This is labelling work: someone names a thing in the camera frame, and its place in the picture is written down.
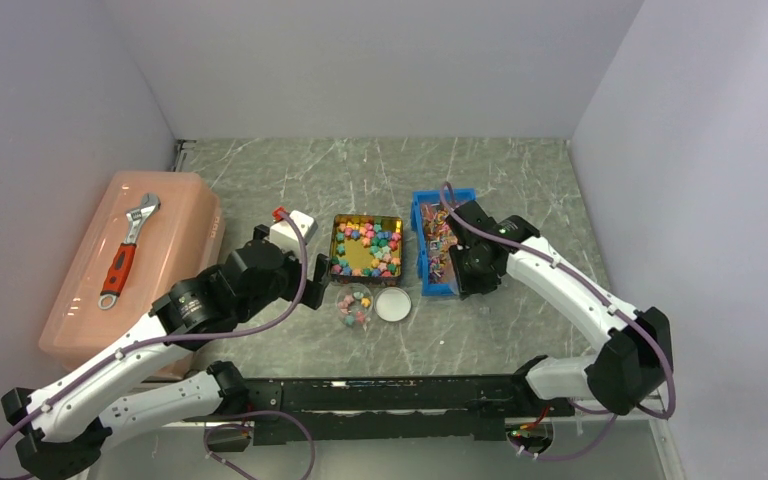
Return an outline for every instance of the blue plastic bin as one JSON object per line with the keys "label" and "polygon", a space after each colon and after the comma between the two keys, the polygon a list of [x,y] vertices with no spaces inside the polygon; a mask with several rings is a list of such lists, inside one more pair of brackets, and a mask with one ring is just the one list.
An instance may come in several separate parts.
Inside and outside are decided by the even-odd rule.
{"label": "blue plastic bin", "polygon": [[[458,203],[475,200],[474,188],[458,188],[455,190],[455,201]],[[422,212],[419,205],[422,203],[440,203],[440,192],[427,190],[413,192],[411,203],[411,229],[416,232],[419,244],[419,255],[416,258],[416,273],[422,279],[422,295],[426,297],[444,297],[454,295],[446,284],[429,283],[428,281],[428,245],[425,244],[425,234],[422,232]]]}

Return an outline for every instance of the white round lid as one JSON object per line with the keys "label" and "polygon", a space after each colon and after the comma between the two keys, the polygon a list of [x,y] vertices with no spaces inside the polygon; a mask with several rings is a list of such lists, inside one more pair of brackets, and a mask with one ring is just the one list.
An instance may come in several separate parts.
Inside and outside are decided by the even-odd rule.
{"label": "white round lid", "polygon": [[410,296],[401,288],[385,288],[375,298],[375,313],[386,322],[404,320],[410,313],[410,307]]}

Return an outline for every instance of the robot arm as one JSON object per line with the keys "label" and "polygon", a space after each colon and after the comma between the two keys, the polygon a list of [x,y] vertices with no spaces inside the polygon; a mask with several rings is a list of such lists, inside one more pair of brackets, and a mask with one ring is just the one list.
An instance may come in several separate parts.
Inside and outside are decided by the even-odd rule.
{"label": "robot arm", "polygon": [[658,309],[641,312],[590,281],[521,217],[497,223],[475,201],[454,212],[475,229],[520,245],[512,248],[489,240],[450,216],[447,223],[459,245],[449,254],[462,298],[489,293],[502,276],[510,275],[551,303],[598,352],[532,359],[514,374],[525,397],[596,399],[609,411],[625,415],[665,380],[653,349],[623,320],[637,323],[652,336],[672,366],[669,321]]}
{"label": "robot arm", "polygon": [[[41,480],[65,479],[140,433],[183,418],[243,411],[243,379],[227,362],[163,388],[127,393],[201,348],[209,341],[202,334],[232,332],[278,298],[296,297],[302,282],[299,303],[319,308],[328,258],[317,257],[313,281],[302,278],[300,242],[307,243],[317,226],[301,212],[289,217],[303,238],[286,220],[255,228],[254,238],[224,264],[176,283],[128,332],[74,372],[38,390],[16,388],[4,395],[7,420],[26,422],[16,444],[22,466]],[[159,337],[169,340],[150,341]],[[115,359],[104,363],[111,356]],[[28,422],[26,417],[37,411]]]}

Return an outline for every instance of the cable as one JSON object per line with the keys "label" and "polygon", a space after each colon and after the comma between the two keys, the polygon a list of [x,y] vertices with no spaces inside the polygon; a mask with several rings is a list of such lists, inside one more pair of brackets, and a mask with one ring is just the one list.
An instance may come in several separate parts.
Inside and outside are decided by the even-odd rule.
{"label": "cable", "polygon": [[[281,219],[283,219],[284,221],[287,222],[287,224],[290,225],[290,228],[293,229],[293,233],[296,234],[296,238],[299,241],[299,247],[300,247],[299,256],[301,257],[299,259],[301,262],[301,280],[299,282],[299,289],[296,291],[296,296],[293,297],[293,300],[290,302],[290,305],[287,306],[287,309],[284,310],[284,312],[281,315],[278,315],[278,317],[276,317],[274,320],[264,323],[263,325],[259,325],[254,328],[249,328],[247,330],[240,330],[237,332],[166,335],[163,337],[149,338],[147,340],[142,340],[140,342],[133,343],[126,347],[122,347],[122,349],[120,350],[121,354],[128,355],[129,353],[135,350],[139,350],[149,345],[156,345],[158,343],[175,343],[175,342],[183,342],[183,341],[212,341],[212,340],[221,340],[226,338],[246,337],[249,335],[254,335],[255,333],[260,333],[264,330],[268,330],[274,327],[275,325],[278,325],[279,323],[283,322],[287,317],[289,317],[290,314],[293,313],[293,310],[295,310],[296,307],[299,305],[299,303],[301,303],[302,294],[304,293],[304,288],[306,284],[305,282],[307,282],[307,246],[305,244],[304,235],[302,235],[302,232],[299,230],[299,227],[290,218],[290,215],[283,211],[278,212],[278,215],[280,215]],[[39,417],[42,414],[43,407],[46,407],[46,406],[50,407],[56,404],[57,402],[62,400],[63,397],[68,395],[79,385],[83,384],[84,382],[92,378],[93,375],[100,372],[104,367],[106,367],[108,364],[110,364],[114,360],[116,360],[116,354],[111,354],[110,356],[96,363],[95,365],[87,369],[86,372],[84,372],[82,375],[80,375],[78,378],[72,381],[72,383],[66,385],[65,387],[63,387],[62,390],[52,395],[49,399],[47,399],[43,403],[43,405],[29,412],[27,415],[25,415],[25,417],[22,420],[17,422],[16,425],[13,425],[13,427],[10,428],[7,431],[7,433],[5,433],[4,436],[0,438],[0,452],[4,448],[4,446],[7,444],[7,442],[10,441],[13,435],[16,435],[17,433],[19,433],[23,428],[25,428],[26,425],[33,422],[37,417]],[[33,475],[25,474],[25,475],[20,475],[18,477],[0,477],[0,480],[28,480],[30,478],[33,478]]]}
{"label": "cable", "polygon": [[[539,455],[536,453],[531,453],[531,458],[541,462],[566,462],[569,460],[576,460],[578,458],[581,458],[587,455],[588,453],[590,453],[590,451],[596,448],[597,445],[602,443],[602,440],[604,440],[605,436],[608,435],[608,432],[611,430],[611,427],[614,426],[614,423],[616,423],[616,421],[617,421],[617,416],[611,415],[611,418],[609,418],[605,426],[602,427],[602,430],[599,432],[599,435],[596,435],[596,438],[594,438],[592,442],[590,442],[586,447],[582,448],[581,450],[575,453],[570,453],[567,455]],[[520,449],[517,448],[517,446],[514,445],[514,443],[510,439],[508,439],[508,443],[510,443],[511,446],[513,446],[517,450],[517,453],[521,453]]]}
{"label": "cable", "polygon": [[[302,423],[298,421],[295,417],[293,417],[292,415],[286,414],[284,412],[279,412],[277,410],[261,410],[259,412],[248,412],[248,413],[243,413],[241,415],[232,415],[226,418],[228,419],[237,418],[239,420],[245,420],[247,418],[260,417],[263,415],[276,415],[293,422],[297,427],[299,427],[299,430],[302,431],[302,434],[305,436],[305,438],[307,438],[307,442],[310,445],[310,463],[308,464],[307,470],[305,471],[304,475],[302,475],[301,477],[301,480],[306,480],[310,476],[310,472],[313,471],[313,464],[316,462],[316,448],[314,447],[313,436],[310,434],[310,431],[308,431],[308,429],[305,428],[305,426],[302,425]],[[224,458],[220,457],[219,455],[217,455],[216,453],[213,453],[210,450],[210,447],[208,446],[208,440],[210,439],[210,435],[212,435],[217,430],[223,430],[223,429],[229,429],[229,428],[233,428],[237,430],[247,430],[247,427],[244,427],[243,425],[240,425],[237,423],[223,423],[222,425],[217,425],[215,427],[212,427],[204,433],[204,451],[207,452],[207,455],[210,458],[216,460],[222,465],[225,465],[226,467],[237,472],[238,474],[246,477],[248,480],[257,480],[242,468],[238,467],[232,462],[229,462],[228,460],[225,460]]]}
{"label": "cable", "polygon": [[519,429],[520,430],[531,430],[531,429],[535,428],[537,425],[540,425],[540,422],[542,422],[543,419],[546,418],[546,415],[548,415],[548,414],[549,414],[549,406],[546,405],[545,407],[543,407],[543,411],[540,412],[540,416],[537,417],[537,420],[535,420],[535,421],[533,421],[531,423],[526,423],[525,425],[521,425],[519,427]]}
{"label": "cable", "polygon": [[611,412],[609,412],[608,410],[593,410],[593,409],[591,409],[591,408],[587,408],[587,407],[584,407],[584,406],[582,406],[582,405],[579,405],[578,403],[576,403],[576,402],[574,402],[574,401],[572,401],[572,400],[567,400],[567,401],[568,401],[568,402],[569,402],[569,404],[570,404],[570,405],[572,405],[572,406],[573,406],[573,408],[575,408],[576,410],[578,410],[578,411],[580,411],[580,412],[584,412],[584,413],[587,413],[587,414],[589,414],[589,415],[605,415],[606,413],[611,413]]}
{"label": "cable", "polygon": [[[495,235],[491,235],[489,233],[482,232],[481,230],[473,227],[469,223],[467,223],[463,218],[461,218],[457,213],[455,213],[452,206],[449,204],[449,202],[446,200],[446,190],[449,191],[449,195],[452,197],[452,201],[455,201],[455,192],[452,188],[452,184],[448,181],[443,182],[443,185],[440,187],[440,202],[443,204],[443,206],[446,208],[446,210],[449,212],[449,215],[455,219],[458,223],[461,224],[464,228],[469,230],[475,235],[478,235],[479,237],[486,238],[487,240],[494,241],[498,244],[505,245],[507,247],[516,248],[518,250],[522,250],[526,253],[530,253],[536,257],[539,257],[540,259],[553,263],[555,260],[550,256],[547,255],[540,250],[537,250],[535,248],[531,248],[529,246],[523,245],[521,243],[514,242],[512,240],[508,240],[506,238],[497,237]],[[590,293],[593,294],[596,299],[599,300],[599,302],[604,307],[610,307],[611,306],[611,300],[607,298],[605,295],[602,294],[602,292],[599,291],[598,288],[596,288],[595,285],[584,275],[578,273],[574,268],[570,267],[566,263],[558,263],[557,268],[559,268],[561,271],[566,273],[567,275],[571,276],[573,279],[575,279],[578,283],[580,283],[584,288],[586,288]],[[638,405],[637,408],[639,408],[641,411],[649,414],[652,417],[661,419],[661,420],[667,420],[670,417],[673,416],[673,413],[675,413],[675,407],[676,407],[676,394],[675,394],[675,381],[673,379],[673,370],[670,367],[670,362],[667,360],[667,355],[664,353],[664,351],[661,349],[661,346],[658,345],[658,342],[655,341],[654,338],[652,338],[651,335],[649,335],[649,332],[647,332],[643,327],[638,325],[634,322],[628,315],[626,315],[625,312],[622,310],[617,309],[614,314],[620,318],[623,322],[625,322],[629,327],[631,327],[635,332],[637,332],[643,340],[649,344],[649,347],[652,348],[652,351],[655,352],[655,356],[658,357],[658,362],[661,364],[661,368],[664,370],[664,376],[667,381],[667,407],[663,412],[657,412],[655,410],[651,410],[649,408],[646,408],[642,405]]]}

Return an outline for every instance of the gray marble tabletop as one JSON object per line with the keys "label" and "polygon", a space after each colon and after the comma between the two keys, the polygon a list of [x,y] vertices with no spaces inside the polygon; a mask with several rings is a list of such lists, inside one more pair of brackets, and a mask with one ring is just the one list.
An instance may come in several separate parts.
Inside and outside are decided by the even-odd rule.
{"label": "gray marble tabletop", "polygon": [[[335,214],[398,215],[409,225],[412,192],[449,179],[456,188],[475,188],[489,215],[529,220],[571,263],[608,286],[563,140],[229,139],[199,141],[190,158],[184,169],[199,173],[222,202],[221,260],[251,238],[255,225],[268,223],[278,205],[320,222],[312,258],[327,253]],[[318,311],[299,307],[271,330],[213,342],[195,367],[231,360],[248,377],[512,373],[539,354],[569,357],[589,348],[551,305],[510,278],[481,300],[422,297],[416,241],[408,228],[401,285],[413,301],[407,319],[347,328],[332,286]],[[268,321],[286,305],[275,302],[240,328]]]}

